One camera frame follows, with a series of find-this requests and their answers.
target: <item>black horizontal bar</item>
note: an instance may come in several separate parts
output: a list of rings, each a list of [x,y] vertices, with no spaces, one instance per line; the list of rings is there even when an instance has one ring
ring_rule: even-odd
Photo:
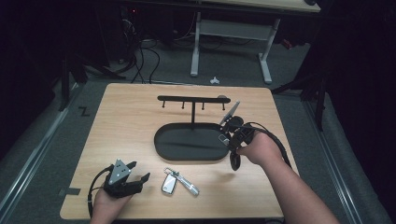
[[[193,103],[210,103],[210,104],[228,104],[231,102],[230,98],[227,97],[208,98],[208,97],[159,95],[157,99],[159,101],[176,101],[176,102],[193,102]]]

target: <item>hand-mounted device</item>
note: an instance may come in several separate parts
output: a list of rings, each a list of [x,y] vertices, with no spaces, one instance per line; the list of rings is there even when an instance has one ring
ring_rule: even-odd
[[[88,210],[90,212],[90,216],[92,217],[93,205],[92,205],[92,191],[94,190],[93,186],[97,180],[97,178],[102,175],[104,172],[110,172],[106,176],[105,183],[103,185],[104,191],[113,198],[123,198],[128,195],[133,195],[136,193],[140,193],[143,188],[143,184],[149,180],[150,173],[142,176],[140,180],[127,183],[126,180],[128,176],[131,174],[132,169],[136,166],[136,161],[133,161],[127,165],[125,165],[120,159],[116,160],[116,164],[111,164],[109,167],[101,171],[95,179],[92,181],[90,191],[88,194]]]
[[[225,134],[221,134],[219,136],[219,140],[231,151],[230,163],[233,170],[238,170],[241,165],[241,156],[236,153],[236,150],[242,146],[242,143],[247,145],[250,144],[251,141],[253,141],[255,131],[267,134],[279,147],[285,163],[291,167],[286,149],[273,133],[270,133],[266,128],[256,122],[248,122],[244,124],[244,120],[242,118],[233,115],[238,106],[239,101],[236,102],[233,108],[231,108],[219,124],[222,125],[224,123],[222,131]],[[252,124],[256,124],[260,126],[260,128],[253,127]]]

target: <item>forearm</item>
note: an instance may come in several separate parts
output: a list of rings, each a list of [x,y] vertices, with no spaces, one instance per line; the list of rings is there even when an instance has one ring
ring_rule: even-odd
[[[281,159],[268,158],[260,166],[288,223],[338,223],[319,196]]]

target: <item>key fob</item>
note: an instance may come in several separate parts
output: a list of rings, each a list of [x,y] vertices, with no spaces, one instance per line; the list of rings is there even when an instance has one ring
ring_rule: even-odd
[[[167,193],[167,194],[173,194],[173,191],[175,189],[175,185],[176,185],[176,178],[171,175],[168,174],[165,178],[165,180],[163,181],[163,192]]]

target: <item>desk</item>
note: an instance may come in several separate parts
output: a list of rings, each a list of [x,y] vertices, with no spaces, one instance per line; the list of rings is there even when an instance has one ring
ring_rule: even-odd
[[[79,195],[66,195],[61,210],[64,219],[88,219],[87,195],[93,178],[110,163],[137,161],[128,181],[150,172],[140,194],[126,205],[119,218],[226,218],[283,217],[276,196],[263,170],[243,157],[232,170],[228,156],[219,161],[166,161],[156,152],[154,135],[164,124],[190,122],[191,105],[157,100],[158,95],[218,97],[231,99],[225,105],[198,105],[196,122],[219,123],[239,100],[235,115],[256,121],[283,143],[297,172],[294,158],[271,92],[265,88],[110,84],[106,88],[70,188]],[[172,196],[162,193],[165,167],[180,171],[200,190],[194,197],[180,183]],[[99,187],[105,175],[96,182]]]
[[[318,5],[309,6],[304,2],[304,0],[200,0],[199,4],[202,4],[203,2],[239,5],[245,7],[268,7],[272,9],[294,10],[302,12],[320,12]],[[279,23],[280,19],[275,19],[275,22],[272,25],[255,25],[239,22],[201,20],[201,13],[198,12],[195,25],[194,50],[191,60],[191,76],[198,76],[200,35],[219,35],[265,41],[266,44],[263,48],[263,52],[259,54],[259,61],[262,68],[264,82],[271,84],[272,79],[268,69],[267,57],[274,42]]]

